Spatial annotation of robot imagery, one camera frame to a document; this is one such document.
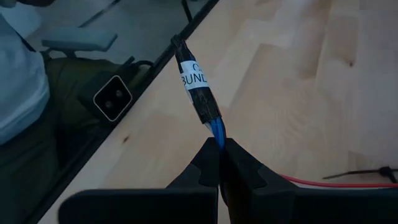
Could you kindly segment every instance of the black electrical tape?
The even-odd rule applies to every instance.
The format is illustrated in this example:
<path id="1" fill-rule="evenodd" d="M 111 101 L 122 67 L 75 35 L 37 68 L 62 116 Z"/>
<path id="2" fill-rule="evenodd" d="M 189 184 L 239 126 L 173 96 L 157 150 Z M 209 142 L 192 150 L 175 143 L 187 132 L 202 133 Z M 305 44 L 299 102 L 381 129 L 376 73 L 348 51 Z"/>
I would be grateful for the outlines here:
<path id="1" fill-rule="evenodd" d="M 221 117 L 217 102 L 207 84 L 207 79 L 185 41 L 175 35 L 171 42 L 175 46 L 175 58 L 181 73 L 182 83 L 199 115 L 200 121 L 204 124 Z"/>

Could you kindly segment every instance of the cable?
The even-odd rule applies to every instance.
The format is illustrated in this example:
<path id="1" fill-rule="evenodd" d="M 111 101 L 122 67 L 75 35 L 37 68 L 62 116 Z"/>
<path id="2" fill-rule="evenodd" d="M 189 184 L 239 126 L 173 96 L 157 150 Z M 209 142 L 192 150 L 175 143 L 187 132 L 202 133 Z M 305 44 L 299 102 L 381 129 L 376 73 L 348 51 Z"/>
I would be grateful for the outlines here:
<path id="1" fill-rule="evenodd" d="M 394 176 L 394 172 L 397 172 L 398 169 L 391 169 L 389 166 L 381 167 L 380 169 L 377 170 L 357 170 L 357 171 L 349 171 L 345 172 L 343 174 L 337 174 L 337 175 L 331 175 L 328 177 L 324 177 L 324 180 L 332 179 L 332 178 L 337 178 L 337 177 L 342 177 L 344 175 L 353 175 L 353 174 L 372 174 L 372 173 L 378 173 L 383 177 L 388 177 L 390 178 L 391 182 L 393 184 L 398 184 L 398 181 L 396 177 Z"/>
<path id="2" fill-rule="evenodd" d="M 317 186 L 317 187 L 337 187 L 337 188 L 398 188 L 398 184 L 329 184 L 321 182 L 313 182 L 307 180 L 300 180 L 294 177 L 279 174 L 281 177 L 298 184 Z"/>
<path id="3" fill-rule="evenodd" d="M 220 117 L 211 120 L 210 126 L 220 150 L 224 150 L 226 135 L 223 120 Z"/>

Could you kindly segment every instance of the light wood surface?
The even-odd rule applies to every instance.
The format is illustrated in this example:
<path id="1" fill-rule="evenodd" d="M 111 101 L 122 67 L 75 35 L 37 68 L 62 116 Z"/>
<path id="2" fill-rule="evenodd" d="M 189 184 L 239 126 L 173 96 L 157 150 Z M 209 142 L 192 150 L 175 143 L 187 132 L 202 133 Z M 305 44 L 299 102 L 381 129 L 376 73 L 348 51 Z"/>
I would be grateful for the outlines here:
<path id="1" fill-rule="evenodd" d="M 187 44 L 227 135 L 278 173 L 324 181 L 398 162 L 397 10 L 395 0 L 220 0 Z M 209 136 L 173 58 L 40 223 L 84 189 L 165 187 Z"/>

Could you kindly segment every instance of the red wire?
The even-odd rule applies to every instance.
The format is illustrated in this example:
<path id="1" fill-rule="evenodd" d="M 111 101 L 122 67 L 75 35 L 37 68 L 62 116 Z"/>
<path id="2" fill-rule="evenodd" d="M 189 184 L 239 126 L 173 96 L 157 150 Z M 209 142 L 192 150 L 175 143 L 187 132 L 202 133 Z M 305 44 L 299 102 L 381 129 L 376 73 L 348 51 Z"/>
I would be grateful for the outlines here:
<path id="1" fill-rule="evenodd" d="M 296 182 L 298 184 L 305 184 L 305 185 L 311 185 L 311 186 L 317 186 L 317 187 L 344 187 L 344 188 L 380 188 L 380 187 L 393 187 L 393 188 L 398 188 L 398 184 L 328 184 L 328 183 L 321 183 L 321 182 L 313 182 L 313 181 L 307 181 L 307 180 L 300 180 L 294 177 L 289 177 L 286 175 L 282 175 L 283 178 L 291 181 L 291 182 Z"/>

